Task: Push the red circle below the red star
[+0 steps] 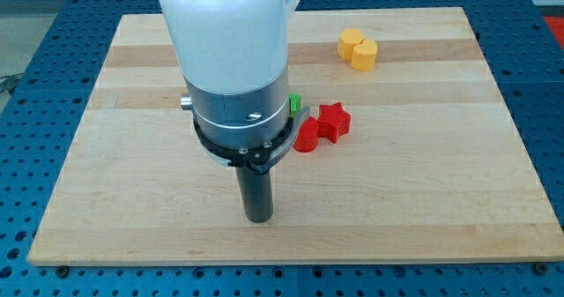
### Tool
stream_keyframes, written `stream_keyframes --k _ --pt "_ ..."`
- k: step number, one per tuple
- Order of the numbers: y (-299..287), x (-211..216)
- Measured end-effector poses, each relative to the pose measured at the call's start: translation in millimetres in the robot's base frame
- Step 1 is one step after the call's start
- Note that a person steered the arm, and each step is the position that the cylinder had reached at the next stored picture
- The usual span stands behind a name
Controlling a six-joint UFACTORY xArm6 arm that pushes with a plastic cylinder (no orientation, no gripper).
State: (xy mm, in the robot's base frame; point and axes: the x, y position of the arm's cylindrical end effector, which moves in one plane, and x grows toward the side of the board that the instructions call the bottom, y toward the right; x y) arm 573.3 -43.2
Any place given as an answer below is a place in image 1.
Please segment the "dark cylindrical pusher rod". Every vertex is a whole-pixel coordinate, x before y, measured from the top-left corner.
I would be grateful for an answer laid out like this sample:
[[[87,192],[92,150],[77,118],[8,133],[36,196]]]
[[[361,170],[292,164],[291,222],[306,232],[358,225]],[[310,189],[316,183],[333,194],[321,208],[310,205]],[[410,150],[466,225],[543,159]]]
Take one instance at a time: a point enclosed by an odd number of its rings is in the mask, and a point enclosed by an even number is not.
[[[273,213],[271,175],[257,174],[247,167],[235,169],[245,215],[251,222],[264,223]]]

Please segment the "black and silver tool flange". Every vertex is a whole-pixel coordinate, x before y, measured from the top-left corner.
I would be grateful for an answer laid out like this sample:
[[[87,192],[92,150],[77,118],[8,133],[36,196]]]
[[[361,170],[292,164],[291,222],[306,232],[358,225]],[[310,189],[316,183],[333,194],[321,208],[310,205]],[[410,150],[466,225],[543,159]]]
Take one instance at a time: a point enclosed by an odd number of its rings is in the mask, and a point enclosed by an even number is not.
[[[204,135],[202,127],[194,120],[197,137],[208,154],[225,167],[248,169],[254,174],[267,174],[297,142],[300,126],[310,117],[309,107],[302,108],[295,117],[290,117],[286,126],[276,137],[256,148],[230,149],[213,143]]]

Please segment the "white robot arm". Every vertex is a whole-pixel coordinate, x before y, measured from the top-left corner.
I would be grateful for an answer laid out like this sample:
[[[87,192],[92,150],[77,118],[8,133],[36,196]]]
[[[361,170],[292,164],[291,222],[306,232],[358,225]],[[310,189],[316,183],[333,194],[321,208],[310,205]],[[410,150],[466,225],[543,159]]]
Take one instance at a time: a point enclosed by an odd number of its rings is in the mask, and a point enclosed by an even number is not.
[[[287,27],[300,0],[158,0],[208,154],[237,174],[248,220],[273,213],[271,169],[308,108],[292,111]]]

